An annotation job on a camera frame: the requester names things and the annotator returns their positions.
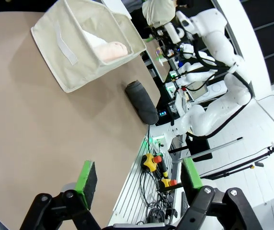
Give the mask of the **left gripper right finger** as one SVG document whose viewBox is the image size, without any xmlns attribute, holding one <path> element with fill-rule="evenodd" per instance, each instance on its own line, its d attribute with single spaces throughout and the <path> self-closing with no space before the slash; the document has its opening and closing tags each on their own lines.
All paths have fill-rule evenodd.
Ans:
<svg viewBox="0 0 274 230">
<path fill-rule="evenodd" d="M 199 230 L 206 217 L 215 217 L 225 230 L 262 229 L 240 188 L 229 188 L 223 193 L 217 188 L 203 185 L 190 158 L 182 161 L 180 179 L 189 208 L 175 229 Z"/>
</svg>

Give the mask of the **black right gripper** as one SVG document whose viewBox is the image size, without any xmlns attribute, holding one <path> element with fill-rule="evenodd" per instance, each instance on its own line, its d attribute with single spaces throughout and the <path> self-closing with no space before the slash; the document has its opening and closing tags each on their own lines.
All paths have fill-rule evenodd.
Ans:
<svg viewBox="0 0 274 230">
<path fill-rule="evenodd" d="M 167 43 L 167 35 L 165 34 L 164 26 L 159 26 L 157 28 L 151 26 L 151 36 L 160 44 L 165 45 Z"/>
</svg>

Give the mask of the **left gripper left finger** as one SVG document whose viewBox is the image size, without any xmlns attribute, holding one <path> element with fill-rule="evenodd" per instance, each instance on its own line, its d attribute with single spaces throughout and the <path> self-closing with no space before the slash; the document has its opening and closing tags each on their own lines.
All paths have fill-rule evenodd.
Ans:
<svg viewBox="0 0 274 230">
<path fill-rule="evenodd" d="M 90 209 L 97 184 L 95 163 L 85 161 L 73 189 L 57 196 L 38 194 L 20 227 L 22 230 L 58 230 L 62 223 L 72 220 L 78 230 L 99 230 Z"/>
</svg>

